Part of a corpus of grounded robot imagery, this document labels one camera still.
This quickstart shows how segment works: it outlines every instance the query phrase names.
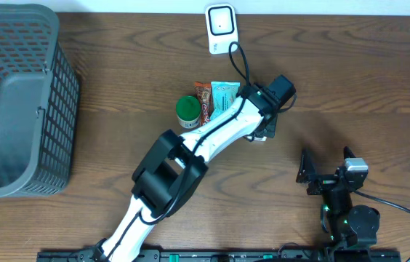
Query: wood grain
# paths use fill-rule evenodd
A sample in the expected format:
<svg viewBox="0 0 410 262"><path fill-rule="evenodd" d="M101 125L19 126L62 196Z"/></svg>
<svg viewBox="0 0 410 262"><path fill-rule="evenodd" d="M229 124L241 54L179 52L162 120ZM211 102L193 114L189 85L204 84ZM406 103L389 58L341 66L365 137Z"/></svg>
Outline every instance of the wood grain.
<svg viewBox="0 0 410 262"><path fill-rule="evenodd" d="M60 43L82 75L71 181L47 198L0 199L0 261L78 249L123 218L131 174L172 128L194 81L241 81L227 55L208 53L203 15L60 14ZM252 81L286 75L295 107L265 143L239 140L197 192L146 243L164 248L277 248L329 240L321 198L295 183L300 150L332 171L349 145L370 165L363 191L410 207L410 17L239 15ZM410 256L410 215L381 212L378 247Z"/></svg>

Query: small jar with green lid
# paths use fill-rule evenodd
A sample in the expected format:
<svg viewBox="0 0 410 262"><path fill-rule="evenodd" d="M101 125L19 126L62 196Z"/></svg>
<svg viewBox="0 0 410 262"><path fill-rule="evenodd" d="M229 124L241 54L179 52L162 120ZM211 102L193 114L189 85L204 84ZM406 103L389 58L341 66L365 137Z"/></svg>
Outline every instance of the small jar with green lid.
<svg viewBox="0 0 410 262"><path fill-rule="evenodd" d="M181 97L176 103L176 115L181 127L197 127L200 123L200 103L197 98Z"/></svg>

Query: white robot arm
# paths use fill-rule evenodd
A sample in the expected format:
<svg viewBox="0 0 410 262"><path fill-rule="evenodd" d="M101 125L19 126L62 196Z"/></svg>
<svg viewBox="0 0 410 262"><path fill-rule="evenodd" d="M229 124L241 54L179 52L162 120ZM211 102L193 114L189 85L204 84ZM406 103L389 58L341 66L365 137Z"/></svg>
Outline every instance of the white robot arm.
<svg viewBox="0 0 410 262"><path fill-rule="evenodd" d="M190 169L191 172L195 171L196 175L185 178L187 182L190 180L189 183L185 183L190 189L183 192L182 198L184 200L178 204L179 207L170 212L168 215L170 216L195 191L206 172L206 163L235 140L265 127L265 124L294 94L294 86L283 76L278 77L268 88L245 86L242 90L242 96L238 97L227 111L210 123L179 137L175 137L172 131L165 132L134 172L133 180L136 181L136 185L132 190L133 196L127 214L113 236L103 242L101 246L107 261L130 262L138 256L142 243L154 227L154 224L149 225L144 222L154 221L158 217L159 205L162 206L159 210L165 212L164 208L172 200L171 192L178 192L178 185L182 185L177 181L173 182L173 180L183 174L176 175L176 177L172 175L174 171L170 170L171 167L163 162L165 156L173 159L171 156L173 152L176 154L174 160L184 168L188 161L192 161L187 154L193 152L197 143L201 143L193 156L201 163ZM208 134L225 122L227 123L216 132ZM201 141L201 138L206 134L208 134L206 139Z"/></svg>

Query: green lid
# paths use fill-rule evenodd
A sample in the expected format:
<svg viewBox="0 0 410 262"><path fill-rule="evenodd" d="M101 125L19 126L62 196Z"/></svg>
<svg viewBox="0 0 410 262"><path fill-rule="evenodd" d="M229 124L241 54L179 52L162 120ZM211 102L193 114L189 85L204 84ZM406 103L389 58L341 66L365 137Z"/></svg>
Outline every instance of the green lid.
<svg viewBox="0 0 410 262"><path fill-rule="evenodd" d="M200 103L193 96L181 97L176 103L176 114L184 121L193 121L200 116Z"/></svg>

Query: plastic basket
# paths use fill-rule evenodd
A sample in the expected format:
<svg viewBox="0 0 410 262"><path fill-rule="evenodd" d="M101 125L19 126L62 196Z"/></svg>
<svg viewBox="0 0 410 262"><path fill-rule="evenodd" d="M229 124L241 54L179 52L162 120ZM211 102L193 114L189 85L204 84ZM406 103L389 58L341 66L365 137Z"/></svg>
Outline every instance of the plastic basket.
<svg viewBox="0 0 410 262"><path fill-rule="evenodd" d="M0 4L0 197L62 191L71 169L79 83L56 14Z"/></svg>

